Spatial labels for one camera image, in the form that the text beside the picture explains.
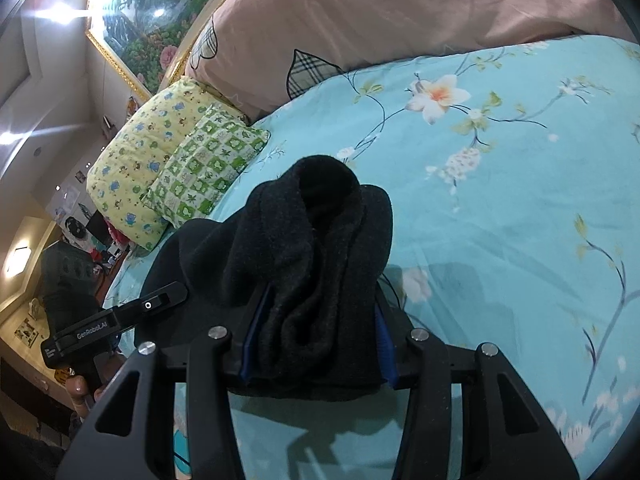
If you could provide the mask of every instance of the ceiling light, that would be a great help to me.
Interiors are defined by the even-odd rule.
[[[28,247],[20,247],[14,250],[8,258],[6,266],[7,277],[12,278],[23,272],[29,261],[29,256],[31,256],[31,249]]]
[[[20,140],[21,137],[22,136],[20,134],[5,132],[4,134],[0,135],[0,144],[2,144],[3,146],[9,146],[10,144],[13,144],[14,142]]]
[[[46,18],[52,22],[58,22],[62,25],[68,25],[74,18],[86,15],[86,12],[81,10],[73,10],[67,4],[61,2],[56,3],[53,7],[47,10],[38,10],[36,17]]]

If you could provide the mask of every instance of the human hand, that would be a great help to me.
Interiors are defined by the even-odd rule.
[[[111,356],[105,363],[102,369],[102,375],[106,378],[107,383],[98,388],[94,392],[94,399],[96,402],[100,400],[100,397],[104,393],[104,389],[109,385],[117,371],[120,370],[122,365],[126,361],[126,357],[122,354],[116,354]],[[66,392],[71,397],[71,402],[76,410],[76,413],[80,418],[87,418],[89,415],[89,408],[86,405],[84,398],[89,395],[89,387],[82,375],[75,375],[69,377],[65,382]]]

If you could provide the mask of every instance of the red cloth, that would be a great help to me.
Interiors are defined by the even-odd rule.
[[[112,224],[111,222],[109,222],[107,219],[104,220],[105,222],[107,222],[107,227],[109,228],[109,234],[111,235],[111,238],[118,244],[120,245],[125,245],[129,243],[129,239],[122,234],[120,231],[118,231]]]

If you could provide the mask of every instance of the screw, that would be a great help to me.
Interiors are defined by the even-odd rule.
[[[156,343],[145,341],[138,347],[138,352],[142,355],[149,355],[156,351]]]
[[[411,330],[411,339],[413,339],[414,341],[427,341],[427,339],[429,338],[429,332],[428,330],[425,330],[423,328],[414,328],[413,330]]]
[[[495,355],[498,355],[498,347],[493,343],[482,343],[480,350],[487,357],[493,357]]]
[[[226,337],[226,334],[228,333],[227,329],[223,326],[215,326],[209,329],[209,337],[212,339],[222,339],[223,337]]]

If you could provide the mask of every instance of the blue gripper pad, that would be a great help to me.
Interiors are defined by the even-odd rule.
[[[396,367],[396,347],[391,339],[391,332],[386,326],[385,319],[378,304],[375,306],[376,316],[376,347],[378,350],[378,365],[380,375],[391,386],[398,386],[399,373]]]
[[[240,379],[244,384],[248,384],[254,370],[256,369],[255,356],[257,354],[256,348],[258,345],[258,334],[260,333],[260,327],[264,323],[269,309],[267,304],[273,301],[273,287],[269,285],[265,290],[258,307],[255,310],[254,319],[251,322],[249,330],[244,339],[242,345],[242,365],[240,367]]]

